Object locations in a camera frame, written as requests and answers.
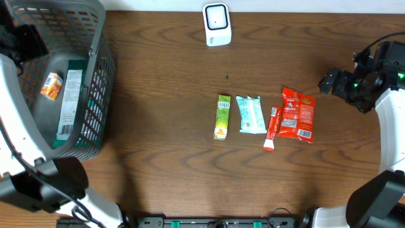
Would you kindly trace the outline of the orange juice carton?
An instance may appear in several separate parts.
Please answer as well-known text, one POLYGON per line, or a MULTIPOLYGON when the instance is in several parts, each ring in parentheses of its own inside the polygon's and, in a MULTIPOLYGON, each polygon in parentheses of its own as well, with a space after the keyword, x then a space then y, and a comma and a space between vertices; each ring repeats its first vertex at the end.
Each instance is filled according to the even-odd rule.
POLYGON ((63 79, 57 73, 50 73, 40 90, 40 93, 47 99, 56 101, 63 85, 63 79))

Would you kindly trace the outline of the green white snack bag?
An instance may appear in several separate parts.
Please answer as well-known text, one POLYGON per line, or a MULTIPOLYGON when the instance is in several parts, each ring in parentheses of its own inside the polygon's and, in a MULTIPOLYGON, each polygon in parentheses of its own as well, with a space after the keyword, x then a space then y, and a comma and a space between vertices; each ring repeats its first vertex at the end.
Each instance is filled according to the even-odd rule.
POLYGON ((55 148, 62 146, 73 132, 80 90, 87 70, 88 60, 70 60, 63 91, 55 148))

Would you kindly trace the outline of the red snack bag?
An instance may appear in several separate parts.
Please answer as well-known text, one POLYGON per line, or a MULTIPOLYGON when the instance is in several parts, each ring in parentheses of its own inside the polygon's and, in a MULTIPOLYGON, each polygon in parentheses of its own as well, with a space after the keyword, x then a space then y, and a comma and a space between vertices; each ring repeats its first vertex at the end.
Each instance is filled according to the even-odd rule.
POLYGON ((313 143, 315 98, 284 87, 282 99, 283 107, 278 136, 313 143))

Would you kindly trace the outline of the light green tissue pack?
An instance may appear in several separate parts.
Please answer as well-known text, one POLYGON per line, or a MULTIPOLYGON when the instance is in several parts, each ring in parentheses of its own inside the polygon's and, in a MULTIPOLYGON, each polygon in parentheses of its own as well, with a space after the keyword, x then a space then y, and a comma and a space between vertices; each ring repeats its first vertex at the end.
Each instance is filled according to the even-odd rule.
POLYGON ((261 97, 244 98, 237 96, 236 101, 240 111, 240 132, 248 134, 265 134, 267 128, 261 109, 261 97))

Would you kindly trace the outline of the green juice carton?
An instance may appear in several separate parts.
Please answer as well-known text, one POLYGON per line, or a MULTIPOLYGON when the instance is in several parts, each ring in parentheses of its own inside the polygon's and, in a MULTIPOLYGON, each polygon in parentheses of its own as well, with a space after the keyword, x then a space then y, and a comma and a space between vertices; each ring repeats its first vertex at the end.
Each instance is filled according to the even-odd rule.
POLYGON ((230 100, 230 96, 218 96, 215 130, 213 134, 213 139, 215 140, 224 141, 227 137, 230 100))

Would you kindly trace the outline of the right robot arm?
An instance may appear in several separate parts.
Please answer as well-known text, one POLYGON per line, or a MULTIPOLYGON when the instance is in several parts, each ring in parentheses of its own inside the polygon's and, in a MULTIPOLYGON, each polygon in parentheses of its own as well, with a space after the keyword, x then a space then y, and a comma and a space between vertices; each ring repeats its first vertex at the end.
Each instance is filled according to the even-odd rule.
POLYGON ((380 126, 378 175, 353 192, 346 205, 316 208, 301 227, 404 227, 404 43, 381 37, 354 53, 353 72, 333 68, 319 81, 361 113, 375 110, 380 126))

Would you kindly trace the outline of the white barcode scanner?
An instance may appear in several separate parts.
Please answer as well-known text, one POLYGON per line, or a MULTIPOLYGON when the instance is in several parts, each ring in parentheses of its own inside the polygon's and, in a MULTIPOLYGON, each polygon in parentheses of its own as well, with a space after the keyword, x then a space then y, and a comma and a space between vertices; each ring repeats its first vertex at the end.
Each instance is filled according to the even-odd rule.
POLYGON ((230 44, 232 28, 228 6, 225 3, 206 4, 202 13, 207 46, 215 47, 230 44))

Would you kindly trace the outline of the grey plastic laundry basket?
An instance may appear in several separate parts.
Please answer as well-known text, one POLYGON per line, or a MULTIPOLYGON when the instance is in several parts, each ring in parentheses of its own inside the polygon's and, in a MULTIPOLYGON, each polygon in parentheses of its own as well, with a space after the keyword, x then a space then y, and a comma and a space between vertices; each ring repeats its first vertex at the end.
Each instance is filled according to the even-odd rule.
POLYGON ((104 34, 99 1, 2 1, 14 25, 34 25, 49 53, 24 63, 1 54, 1 119, 10 141, 28 162, 74 156, 90 160, 100 149, 116 67, 104 34), (53 146, 70 60, 88 60, 73 132, 53 146), (56 101, 41 94, 50 73, 63 85, 56 101))

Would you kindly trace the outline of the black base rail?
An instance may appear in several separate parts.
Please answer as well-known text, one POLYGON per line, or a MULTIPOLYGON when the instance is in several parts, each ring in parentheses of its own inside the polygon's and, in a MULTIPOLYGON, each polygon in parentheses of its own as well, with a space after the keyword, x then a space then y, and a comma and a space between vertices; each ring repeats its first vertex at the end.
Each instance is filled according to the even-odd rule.
POLYGON ((309 217, 272 215, 270 218, 162 218, 139 217, 134 221, 138 228, 295 228, 307 227, 309 217))

